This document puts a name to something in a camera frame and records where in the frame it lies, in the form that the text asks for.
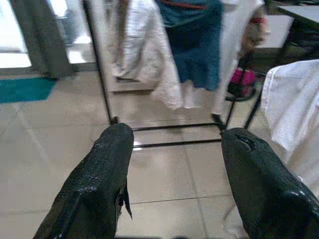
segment blue clothing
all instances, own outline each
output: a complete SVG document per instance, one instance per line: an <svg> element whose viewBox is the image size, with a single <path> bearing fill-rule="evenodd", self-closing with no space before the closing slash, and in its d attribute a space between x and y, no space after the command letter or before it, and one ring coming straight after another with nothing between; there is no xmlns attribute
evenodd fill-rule
<svg viewBox="0 0 319 239"><path fill-rule="evenodd" d="M157 0L181 83L214 91L219 83L219 0Z"/></svg>

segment white cloth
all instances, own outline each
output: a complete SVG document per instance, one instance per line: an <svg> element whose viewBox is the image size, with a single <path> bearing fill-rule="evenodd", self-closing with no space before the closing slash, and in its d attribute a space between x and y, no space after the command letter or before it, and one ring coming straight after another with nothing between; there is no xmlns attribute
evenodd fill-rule
<svg viewBox="0 0 319 239"><path fill-rule="evenodd" d="M205 107L213 114L221 115L229 82L238 65L238 53L242 36L254 11L263 0L222 0L223 19L220 38L220 82L216 92L196 89L190 81L182 84L185 108Z"/></svg>
<svg viewBox="0 0 319 239"><path fill-rule="evenodd" d="M271 69L266 77L261 111L281 159L319 196L319 60Z"/></svg>
<svg viewBox="0 0 319 239"><path fill-rule="evenodd" d="M178 72L158 6L153 0L130 0L126 17L121 8L122 0L114 4L110 25L113 75L150 84L156 100L173 110L182 107Z"/></svg>

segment table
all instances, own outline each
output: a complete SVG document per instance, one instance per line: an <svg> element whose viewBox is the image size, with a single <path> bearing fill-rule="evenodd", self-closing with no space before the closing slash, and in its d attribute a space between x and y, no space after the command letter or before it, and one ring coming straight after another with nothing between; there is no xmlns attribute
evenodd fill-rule
<svg viewBox="0 0 319 239"><path fill-rule="evenodd" d="M276 62L273 67L280 65L282 58L284 57L289 44L291 43L294 36L294 27L298 23L305 23L307 26L319 30L319 6L278 6L278 10L285 15L291 16L294 18L293 24L290 27L289 34L286 38L286 41L283 47L280 49L276 57ZM316 52L319 51L319 46L313 47L308 53L300 58L300 60L307 59L313 56ZM262 91L259 94L258 99L256 100L254 107L252 108L244 128L247 129L255 116L256 111L258 110L261 103Z"/></svg>

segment teal mat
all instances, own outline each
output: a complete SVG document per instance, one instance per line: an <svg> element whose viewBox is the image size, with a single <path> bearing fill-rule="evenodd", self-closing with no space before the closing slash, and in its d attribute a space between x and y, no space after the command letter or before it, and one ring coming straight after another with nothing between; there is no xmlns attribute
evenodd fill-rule
<svg viewBox="0 0 319 239"><path fill-rule="evenodd" d="M54 85L49 78L0 80L0 104L46 100Z"/></svg>

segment tiled floor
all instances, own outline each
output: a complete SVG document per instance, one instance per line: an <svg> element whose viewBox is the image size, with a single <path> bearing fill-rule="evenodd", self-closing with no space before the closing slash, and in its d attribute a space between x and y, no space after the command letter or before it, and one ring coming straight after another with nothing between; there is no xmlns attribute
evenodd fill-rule
<svg viewBox="0 0 319 239"><path fill-rule="evenodd" d="M242 126L253 102L237 105ZM169 111L147 94L116 94L112 108L130 126L210 121L205 110ZM95 73L58 82L47 101L0 105L0 238L32 238L70 171L107 127ZM252 131L264 127L260 114ZM135 133L135 144L219 137L215 128ZM128 185L133 218L119 236L223 238L233 206L220 143L135 150Z"/></svg>

